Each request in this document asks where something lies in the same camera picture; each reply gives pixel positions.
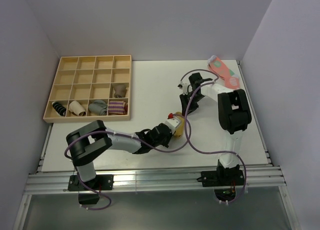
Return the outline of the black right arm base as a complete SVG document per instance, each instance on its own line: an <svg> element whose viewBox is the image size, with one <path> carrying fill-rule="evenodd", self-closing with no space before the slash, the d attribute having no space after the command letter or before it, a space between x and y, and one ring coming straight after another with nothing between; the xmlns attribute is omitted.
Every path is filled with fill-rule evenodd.
<svg viewBox="0 0 320 230"><path fill-rule="evenodd" d="M237 197L236 187L244 186L245 175L237 164L232 168L218 165L216 170L202 171L197 182L202 187L222 187L214 190L215 197L220 203L229 204Z"/></svg>

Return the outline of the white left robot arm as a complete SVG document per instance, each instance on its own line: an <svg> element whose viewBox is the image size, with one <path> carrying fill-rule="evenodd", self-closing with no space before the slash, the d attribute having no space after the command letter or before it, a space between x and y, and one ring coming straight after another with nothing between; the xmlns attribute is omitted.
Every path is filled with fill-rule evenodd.
<svg viewBox="0 0 320 230"><path fill-rule="evenodd" d="M152 129L131 134L116 132L102 120L93 121L66 136L70 159L79 174L79 184L86 190L96 190L103 183L97 178L94 160L107 150L125 151L134 155L149 153L163 146L168 148L180 120L167 119Z"/></svg>

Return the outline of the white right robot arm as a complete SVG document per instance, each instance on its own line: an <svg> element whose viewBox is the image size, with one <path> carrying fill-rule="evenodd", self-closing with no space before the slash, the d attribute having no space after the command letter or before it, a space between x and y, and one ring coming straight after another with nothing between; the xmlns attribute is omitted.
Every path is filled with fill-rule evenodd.
<svg viewBox="0 0 320 230"><path fill-rule="evenodd" d="M218 122L225 132L225 147L218 159L215 178L222 185L243 179L238 156L243 134L252 121L246 92L227 88L216 83L216 79L203 78L198 69L191 71L188 80L189 84L181 79L178 85L182 90L179 96L182 115L187 118L199 107L198 102L208 97L217 103Z"/></svg>

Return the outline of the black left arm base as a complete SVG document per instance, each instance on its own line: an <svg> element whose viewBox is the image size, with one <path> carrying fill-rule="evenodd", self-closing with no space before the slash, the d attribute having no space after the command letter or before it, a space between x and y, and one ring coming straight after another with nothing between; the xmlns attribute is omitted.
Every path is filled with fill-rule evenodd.
<svg viewBox="0 0 320 230"><path fill-rule="evenodd" d="M79 192L78 202L82 207L89 209L96 205L101 199L102 191L113 189L114 176L112 174L98 174L92 180L84 182L77 174L71 175L67 190L69 192Z"/></svg>

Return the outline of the yellow sock pair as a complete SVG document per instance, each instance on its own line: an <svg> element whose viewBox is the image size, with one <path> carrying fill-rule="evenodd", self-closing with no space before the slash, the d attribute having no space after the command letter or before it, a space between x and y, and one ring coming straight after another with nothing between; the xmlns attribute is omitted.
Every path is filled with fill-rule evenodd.
<svg viewBox="0 0 320 230"><path fill-rule="evenodd" d="M181 112L177 111L176 113L176 117L180 120L180 125L179 127L176 129L175 133L174 133L174 137L176 139L180 138L183 134L184 134L184 126L185 126L185 118L184 116L182 115Z"/></svg>

